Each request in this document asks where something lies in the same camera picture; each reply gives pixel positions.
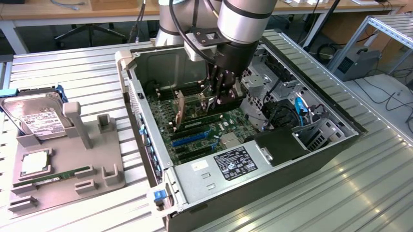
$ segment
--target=aluminum profile table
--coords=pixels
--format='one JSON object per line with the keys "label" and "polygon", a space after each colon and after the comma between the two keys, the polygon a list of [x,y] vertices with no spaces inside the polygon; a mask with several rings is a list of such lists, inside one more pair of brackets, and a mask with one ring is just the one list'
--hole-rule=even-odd
{"label": "aluminum profile table", "polygon": [[379,31],[389,35],[395,40],[403,43],[408,48],[408,52],[400,58],[396,66],[392,68],[391,73],[396,70],[399,65],[407,59],[413,52],[413,15],[412,13],[396,14],[396,15],[376,15],[368,16],[363,21],[353,37],[351,38],[341,53],[335,56],[329,63],[329,70],[335,72],[347,57],[351,48],[355,46],[360,36],[364,34],[368,26],[373,26]]}
{"label": "aluminum profile table", "polygon": [[[265,36],[369,133],[319,172],[196,231],[411,231],[412,140],[284,34],[268,31]],[[3,207],[0,225],[7,225],[0,231],[27,231],[29,226],[31,232],[165,230],[162,220],[151,216],[146,202],[149,182],[125,115],[119,83],[114,77],[114,53],[129,48],[138,46],[119,45],[15,56],[11,86],[26,87],[61,81],[70,99],[81,101],[86,107],[83,120],[101,112],[109,112],[117,118],[127,186],[15,220],[4,219]],[[7,121],[2,131],[14,131]],[[12,159],[4,148],[12,149],[14,138],[3,134],[2,139],[7,141],[0,147],[4,156],[0,170],[4,170]],[[7,171],[0,181],[0,203],[6,205]]]}

